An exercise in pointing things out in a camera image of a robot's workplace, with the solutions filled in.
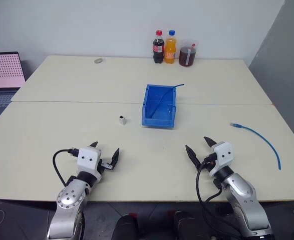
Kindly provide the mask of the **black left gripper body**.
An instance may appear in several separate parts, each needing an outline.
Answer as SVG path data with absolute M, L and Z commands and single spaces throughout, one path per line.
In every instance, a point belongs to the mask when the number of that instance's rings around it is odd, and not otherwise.
M 103 160 L 100 159 L 98 162 L 98 173 L 102 174 L 104 170 L 109 170 L 110 166 L 108 163 L 103 163 Z

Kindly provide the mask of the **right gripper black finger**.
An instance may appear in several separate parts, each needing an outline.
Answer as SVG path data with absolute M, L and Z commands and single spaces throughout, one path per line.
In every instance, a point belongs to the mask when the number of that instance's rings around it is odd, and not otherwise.
M 185 145 L 187 155 L 189 159 L 192 161 L 192 163 L 195 165 L 196 169 L 199 170 L 201 163 L 196 157 L 196 153 L 193 151 L 192 148 L 190 148 L 188 145 Z
M 204 140 L 206 141 L 207 145 L 211 148 L 213 147 L 214 145 L 216 145 L 216 141 L 214 141 L 213 139 L 207 137 L 207 136 L 204 136 L 203 137 Z

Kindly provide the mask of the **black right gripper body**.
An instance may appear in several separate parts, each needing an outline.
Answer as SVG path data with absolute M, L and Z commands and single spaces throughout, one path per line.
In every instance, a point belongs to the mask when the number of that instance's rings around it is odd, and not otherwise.
M 200 165 L 200 169 L 207 169 L 210 172 L 216 165 L 217 154 L 211 153 L 207 157 L 204 158 L 203 162 Z

